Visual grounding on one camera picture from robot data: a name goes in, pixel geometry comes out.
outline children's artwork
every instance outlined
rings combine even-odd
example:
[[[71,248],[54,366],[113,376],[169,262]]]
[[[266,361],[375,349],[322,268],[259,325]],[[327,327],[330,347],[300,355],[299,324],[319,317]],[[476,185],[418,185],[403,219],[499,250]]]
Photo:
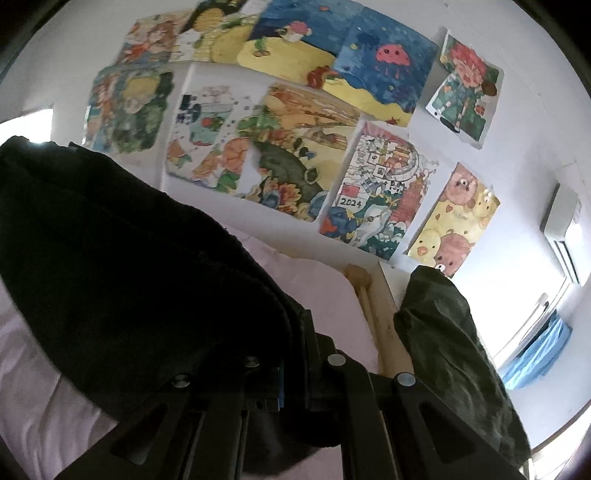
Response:
[[[177,37],[171,61],[236,63],[269,0],[206,0]]]
[[[163,69],[102,70],[90,92],[84,146],[104,153],[152,148],[173,87],[173,72]]]
[[[350,0],[273,0],[238,54],[238,63],[321,88],[363,6]]]
[[[182,10],[137,20],[125,36],[115,64],[151,67],[168,62],[178,32],[186,24],[191,12]]]
[[[452,277],[500,204],[491,189],[457,164],[408,256]]]
[[[260,152],[256,184],[244,196],[314,221],[358,119],[345,103],[274,83],[259,110],[238,125]]]
[[[436,168],[408,141],[366,123],[320,233],[390,260]]]
[[[378,120],[406,127],[436,55],[437,46],[428,38],[364,8],[323,88]]]
[[[238,132],[238,123],[251,115],[250,97],[237,95],[228,86],[183,95],[168,142],[168,172],[233,193],[249,145],[248,137]]]
[[[482,60],[449,32],[440,60],[450,74],[427,110],[463,141],[480,149],[495,114],[503,71]]]

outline painting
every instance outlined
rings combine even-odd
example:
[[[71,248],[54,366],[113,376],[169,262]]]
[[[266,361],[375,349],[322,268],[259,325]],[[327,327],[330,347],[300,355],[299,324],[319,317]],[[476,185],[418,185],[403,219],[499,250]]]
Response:
[[[206,0],[177,37],[170,61],[236,63],[269,0]]]
[[[341,170],[359,112],[325,96],[274,83],[263,105],[238,125],[258,151],[245,198],[314,221]]]
[[[458,163],[408,256],[451,278],[500,204],[492,189]]]
[[[440,60],[449,76],[427,110],[463,141],[480,149],[495,114],[504,73],[449,32]]]
[[[273,0],[238,54],[238,63],[312,88],[322,88],[353,18],[350,0]]]
[[[183,95],[168,141],[170,174],[223,193],[234,193],[249,147],[238,124],[252,116],[249,95],[207,86]]]
[[[103,153],[152,148],[173,87],[166,69],[102,70],[90,91],[83,146]]]
[[[406,127],[437,50],[406,25],[364,8],[355,17],[323,88],[378,120]]]
[[[137,20],[125,36],[115,64],[153,67],[168,62],[177,35],[192,10],[182,10]]]
[[[320,233],[389,261],[436,170],[411,143],[366,123]]]

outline black garment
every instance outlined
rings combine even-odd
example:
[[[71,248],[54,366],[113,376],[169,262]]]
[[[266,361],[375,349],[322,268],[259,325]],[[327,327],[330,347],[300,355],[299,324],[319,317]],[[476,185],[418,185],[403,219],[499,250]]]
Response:
[[[47,356],[124,419],[179,372],[285,356],[309,314],[205,213],[70,144],[0,147],[0,275]]]
[[[523,465],[531,457],[527,436],[456,286],[418,267],[394,327],[417,378],[512,465]]]

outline bed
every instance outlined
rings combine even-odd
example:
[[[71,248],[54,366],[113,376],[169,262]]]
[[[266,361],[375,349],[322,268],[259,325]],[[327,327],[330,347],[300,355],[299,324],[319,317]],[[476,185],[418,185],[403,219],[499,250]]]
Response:
[[[396,305],[379,266],[371,273],[351,266],[345,277],[320,262],[291,258],[227,230],[286,293],[312,311],[316,330],[368,371],[392,375],[411,367],[401,343],[400,355],[393,354],[397,336],[388,326]],[[52,366],[2,283],[0,386],[0,437],[31,480],[53,479],[115,425]],[[323,449],[280,478],[340,479],[340,462],[338,447]]]

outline brown bear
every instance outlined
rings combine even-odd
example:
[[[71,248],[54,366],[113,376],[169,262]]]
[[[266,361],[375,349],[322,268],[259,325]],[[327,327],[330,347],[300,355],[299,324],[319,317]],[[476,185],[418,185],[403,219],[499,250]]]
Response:
[[[470,173],[461,163],[457,164],[452,173],[452,177],[443,189],[440,202],[449,200],[455,205],[474,208],[476,204],[475,196],[478,188],[478,179]]]
[[[442,236],[441,245],[435,254],[435,268],[446,277],[452,277],[474,246],[458,233],[448,233]]]

